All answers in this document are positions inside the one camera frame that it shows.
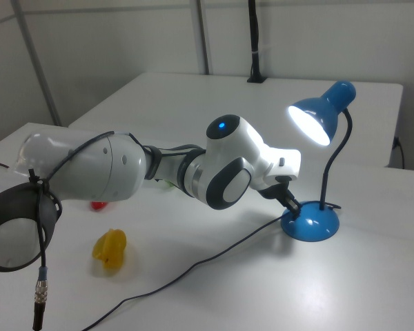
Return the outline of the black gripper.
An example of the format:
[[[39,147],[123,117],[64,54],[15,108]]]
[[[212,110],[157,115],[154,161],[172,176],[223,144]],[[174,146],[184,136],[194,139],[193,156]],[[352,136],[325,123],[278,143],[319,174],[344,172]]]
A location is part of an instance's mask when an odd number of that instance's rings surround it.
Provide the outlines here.
[[[302,205],[295,199],[294,195],[288,189],[288,185],[292,179],[288,176],[276,176],[275,180],[277,182],[275,185],[259,190],[258,193],[265,199],[278,200],[284,207],[286,207],[283,214],[288,214],[291,217],[298,217]]]

